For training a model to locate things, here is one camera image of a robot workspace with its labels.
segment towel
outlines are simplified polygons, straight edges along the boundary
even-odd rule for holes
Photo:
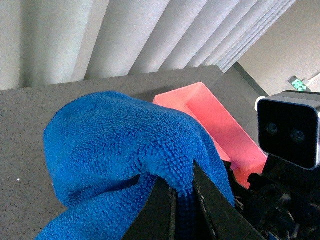
[[[93,93],[58,111],[43,141],[56,197],[68,210],[37,240],[120,240],[158,177],[177,192],[177,238],[192,239],[194,160],[234,205],[211,137],[183,112],[119,92]]]

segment pink plastic container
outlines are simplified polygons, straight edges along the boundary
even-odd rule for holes
[[[251,173],[262,172],[267,156],[202,82],[157,95],[153,103],[194,117],[211,135],[221,159],[232,162],[244,187]]]

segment green exit sign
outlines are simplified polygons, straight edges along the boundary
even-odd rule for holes
[[[299,92],[311,92],[311,90],[296,76],[293,76],[288,82]]]

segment speckled gray surface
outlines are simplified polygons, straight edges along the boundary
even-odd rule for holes
[[[237,99],[228,94],[231,85],[225,85],[231,83],[221,78],[216,66],[207,66],[0,91],[0,240],[33,239],[66,210],[53,191],[42,140],[44,128],[64,105],[83,95],[108,90],[152,101],[157,94],[196,82],[215,89],[222,103],[237,104]],[[256,116],[245,113],[251,106],[243,96],[239,98],[243,105],[239,123],[247,124],[243,127],[249,130],[252,126],[248,122]],[[232,107],[230,112],[236,114],[238,110]]]

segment curtain fold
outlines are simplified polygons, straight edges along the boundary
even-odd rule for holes
[[[296,0],[2,0],[0,90],[217,65]]]

